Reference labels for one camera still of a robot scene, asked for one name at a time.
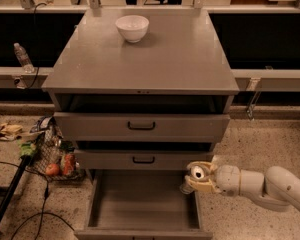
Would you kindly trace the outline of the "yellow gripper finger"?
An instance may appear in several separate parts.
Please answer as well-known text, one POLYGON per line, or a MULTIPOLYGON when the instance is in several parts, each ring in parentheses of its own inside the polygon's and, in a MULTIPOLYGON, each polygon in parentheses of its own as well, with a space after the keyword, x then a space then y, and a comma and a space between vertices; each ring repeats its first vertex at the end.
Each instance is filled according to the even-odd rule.
POLYGON ((215 164, 206 161, 194 161, 187 165, 189 176, 197 181, 207 181, 216 169, 215 164))
POLYGON ((199 191, 203 193, 219 193, 220 190, 217 188, 216 183, 211 179, 207 181, 197 181, 191 178, 190 176, 185 177, 185 183, 187 185, 187 189, 191 192, 199 191))

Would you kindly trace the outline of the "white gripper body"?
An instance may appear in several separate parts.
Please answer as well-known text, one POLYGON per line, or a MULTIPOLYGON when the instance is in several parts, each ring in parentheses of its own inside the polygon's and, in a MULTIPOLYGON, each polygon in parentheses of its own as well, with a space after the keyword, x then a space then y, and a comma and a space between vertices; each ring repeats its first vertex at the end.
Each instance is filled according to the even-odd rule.
POLYGON ((240 169, 236 166, 222 165, 215 171, 217 191, 223 196, 238 196, 240 190, 240 169))

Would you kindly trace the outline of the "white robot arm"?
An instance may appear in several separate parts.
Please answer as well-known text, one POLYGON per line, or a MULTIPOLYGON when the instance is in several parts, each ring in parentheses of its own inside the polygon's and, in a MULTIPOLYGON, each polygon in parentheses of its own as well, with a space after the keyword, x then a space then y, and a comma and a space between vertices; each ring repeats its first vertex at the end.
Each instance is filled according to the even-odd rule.
POLYGON ((280 166, 272 166, 263 174, 232 165, 195 161, 187 165, 187 170, 180 186, 184 194, 198 191, 242 196, 268 210, 285 212, 293 206, 300 212, 300 179, 280 166))

